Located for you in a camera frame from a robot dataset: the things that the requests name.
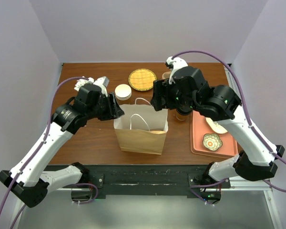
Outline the brown paper bag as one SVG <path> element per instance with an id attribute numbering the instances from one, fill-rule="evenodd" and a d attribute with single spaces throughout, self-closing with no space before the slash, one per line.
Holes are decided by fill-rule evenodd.
<path id="1" fill-rule="evenodd" d="M 120 149 L 161 155 L 169 129 L 168 110 L 157 112 L 144 98 L 136 98 L 134 104 L 122 104 L 121 108 L 124 115 L 113 122 Z M 166 131 L 166 134 L 152 134 L 151 130 Z"/>

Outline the brown paper coffee cup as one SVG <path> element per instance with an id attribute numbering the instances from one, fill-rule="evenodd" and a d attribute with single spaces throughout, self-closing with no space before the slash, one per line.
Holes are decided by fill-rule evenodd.
<path id="1" fill-rule="evenodd" d="M 179 120 L 179 121 L 185 121 L 185 120 L 187 120 L 187 118 L 188 118 L 188 114 L 186 114 L 186 115 L 184 115 L 184 114 L 180 114 L 180 113 L 176 113 L 175 114 L 175 117 L 177 118 L 177 120 Z"/>

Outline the black coffee cup lid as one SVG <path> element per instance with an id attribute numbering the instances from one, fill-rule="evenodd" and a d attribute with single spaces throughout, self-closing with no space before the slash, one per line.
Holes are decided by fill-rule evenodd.
<path id="1" fill-rule="evenodd" d="M 187 116 L 187 115 L 191 114 L 193 109 L 190 107 L 182 106 L 182 107 L 177 108 L 176 111 L 180 115 Z"/>

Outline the single cardboard cup carrier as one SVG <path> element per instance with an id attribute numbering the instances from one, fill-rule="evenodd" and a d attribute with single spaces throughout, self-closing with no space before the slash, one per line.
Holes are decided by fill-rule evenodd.
<path id="1" fill-rule="evenodd" d="M 152 134 L 166 134 L 166 131 L 162 131 L 162 130 L 151 130 L 150 133 L 152 133 Z"/>

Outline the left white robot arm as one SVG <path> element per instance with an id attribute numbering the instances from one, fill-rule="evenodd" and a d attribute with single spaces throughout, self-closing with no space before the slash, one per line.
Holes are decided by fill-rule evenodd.
<path id="1" fill-rule="evenodd" d="M 108 93 L 105 86 L 89 83 L 81 86 L 76 97 L 56 109 L 44 133 L 27 155 L 11 170 L 0 172 L 0 182 L 30 208 L 59 188 L 86 186 L 90 172 L 81 163 L 72 163 L 48 174 L 43 171 L 58 150 L 86 126 L 88 120 L 107 121 L 123 115 L 115 94 Z"/>

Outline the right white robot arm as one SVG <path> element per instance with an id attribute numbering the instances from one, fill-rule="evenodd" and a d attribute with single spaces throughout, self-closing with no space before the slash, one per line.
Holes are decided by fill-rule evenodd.
<path id="1" fill-rule="evenodd" d="M 156 111 L 182 108 L 197 111 L 211 118 L 230 133 L 242 151 L 222 162 L 212 162 L 198 179 L 199 184 L 214 187 L 221 180 L 240 176 L 249 181 L 273 178 L 277 172 L 276 156 L 284 148 L 266 140 L 253 122 L 245 116 L 244 103 L 227 85 L 210 87 L 202 72 L 191 66 L 183 67 L 168 79 L 153 82 L 151 104 Z"/>

